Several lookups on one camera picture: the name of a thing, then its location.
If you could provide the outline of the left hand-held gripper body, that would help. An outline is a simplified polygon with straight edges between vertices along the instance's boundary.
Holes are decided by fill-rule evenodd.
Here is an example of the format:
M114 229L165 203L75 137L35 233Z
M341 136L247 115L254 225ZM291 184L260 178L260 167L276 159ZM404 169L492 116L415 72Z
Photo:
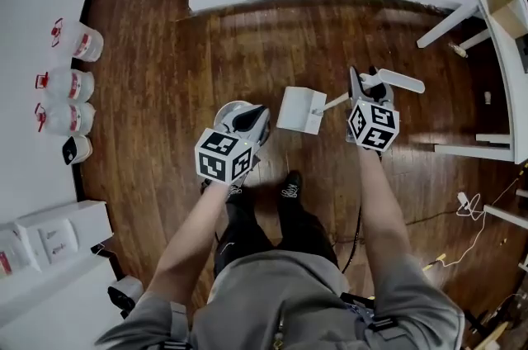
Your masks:
M214 126L202 133L195 146L196 173L212 182L241 185L258 163L257 146L248 139L252 122L225 122L234 109L248 105L224 105L214 118Z

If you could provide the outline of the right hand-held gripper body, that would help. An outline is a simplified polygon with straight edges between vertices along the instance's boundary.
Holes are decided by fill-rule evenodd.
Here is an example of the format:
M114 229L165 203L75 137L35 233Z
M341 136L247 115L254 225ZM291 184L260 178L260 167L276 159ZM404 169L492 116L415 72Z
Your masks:
M394 103L353 101L346 119L346 141L364 149L382 153L393 143L400 130L399 112Z

